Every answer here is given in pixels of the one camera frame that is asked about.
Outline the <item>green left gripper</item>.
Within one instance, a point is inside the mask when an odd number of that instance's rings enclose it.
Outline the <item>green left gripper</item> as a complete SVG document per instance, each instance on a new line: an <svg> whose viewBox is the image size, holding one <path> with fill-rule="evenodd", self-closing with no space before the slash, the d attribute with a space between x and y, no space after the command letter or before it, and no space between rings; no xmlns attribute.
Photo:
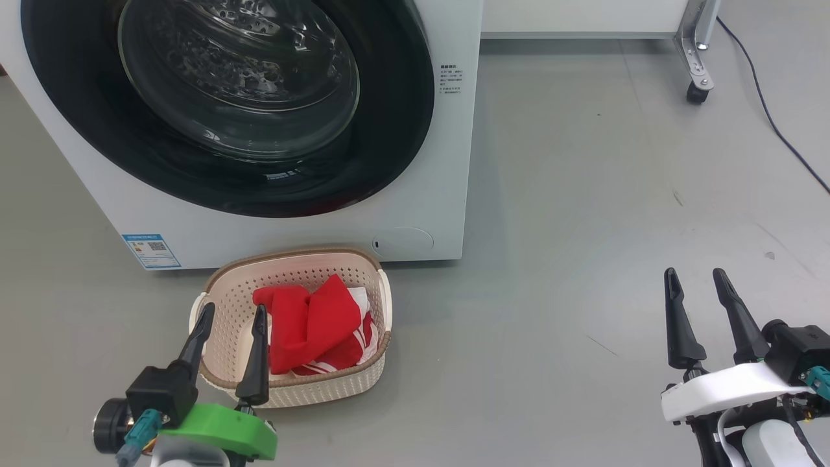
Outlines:
<svg viewBox="0 0 830 467"><path fill-rule="evenodd" d="M175 361L175 387L195 387L202 351L211 336L215 304L208 302L198 314L183 351ZM252 345L236 396L240 406L260 406L270 401L268 363L268 313L259 304L252 322ZM195 404L178 427L163 428L161 437L186 438L205 446L219 448L245 459L273 461L278 450L275 429L258 417L252 409L238 411L217 404Z"/></svg>

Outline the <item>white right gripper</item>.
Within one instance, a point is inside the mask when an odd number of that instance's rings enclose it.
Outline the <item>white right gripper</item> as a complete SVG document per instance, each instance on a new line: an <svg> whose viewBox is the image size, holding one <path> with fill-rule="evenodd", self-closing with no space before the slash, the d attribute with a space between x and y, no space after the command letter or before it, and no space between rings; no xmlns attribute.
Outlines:
<svg viewBox="0 0 830 467"><path fill-rule="evenodd" d="M666 298L668 365L677 370L690 370L705 361L707 355L697 343L685 310L683 287L677 272L664 272ZM782 395L815 395L804 384L789 385L764 361L770 351L755 319L738 295L726 271L713 270L718 301L726 310L734 338L733 366L674 385L661 393L661 408L667 422L686 420L689 416L707 416L739 406L755 404Z"/></svg>

